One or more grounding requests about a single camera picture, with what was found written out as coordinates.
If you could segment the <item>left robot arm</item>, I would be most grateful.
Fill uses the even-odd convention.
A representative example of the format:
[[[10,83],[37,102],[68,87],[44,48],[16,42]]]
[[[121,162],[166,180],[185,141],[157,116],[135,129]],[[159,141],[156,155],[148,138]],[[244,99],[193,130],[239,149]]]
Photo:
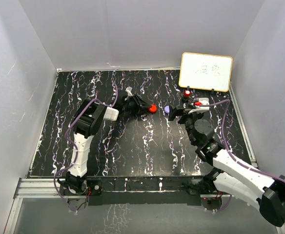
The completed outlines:
[[[74,140],[73,154],[70,166],[67,167],[65,181],[57,180],[64,188],[71,193],[81,195],[86,192],[87,182],[87,161],[92,139],[99,131],[103,121],[116,121],[119,114],[130,112],[135,115],[146,112],[155,113],[157,107],[144,101],[137,94],[130,94],[126,91],[117,95],[111,106],[102,103],[97,98],[86,99],[77,110],[74,120],[69,129],[73,129]]]

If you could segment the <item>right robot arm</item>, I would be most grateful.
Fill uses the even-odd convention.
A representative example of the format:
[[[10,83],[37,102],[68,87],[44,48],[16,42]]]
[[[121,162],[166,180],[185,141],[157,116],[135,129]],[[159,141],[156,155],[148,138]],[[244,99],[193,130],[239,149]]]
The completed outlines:
[[[201,107],[178,108],[169,106],[168,119],[180,117],[191,145],[199,158],[213,167],[204,176],[204,189],[213,194],[225,192],[252,205],[270,224],[281,227],[285,223],[285,176],[268,176],[243,160],[231,155],[214,138],[214,130],[203,118]]]

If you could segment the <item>purple earbud charging case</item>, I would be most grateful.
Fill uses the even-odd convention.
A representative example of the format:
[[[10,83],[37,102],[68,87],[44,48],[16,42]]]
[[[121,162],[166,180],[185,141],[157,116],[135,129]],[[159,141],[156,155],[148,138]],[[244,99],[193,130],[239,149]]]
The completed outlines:
[[[165,106],[164,112],[169,115],[172,111],[172,107],[170,105]]]

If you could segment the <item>red round disc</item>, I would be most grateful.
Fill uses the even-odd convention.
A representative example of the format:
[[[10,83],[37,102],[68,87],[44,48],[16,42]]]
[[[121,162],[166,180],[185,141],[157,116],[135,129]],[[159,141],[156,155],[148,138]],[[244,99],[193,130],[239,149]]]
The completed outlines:
[[[152,104],[148,110],[149,110],[150,113],[156,113],[156,111],[157,111],[157,106],[154,105],[154,104]]]

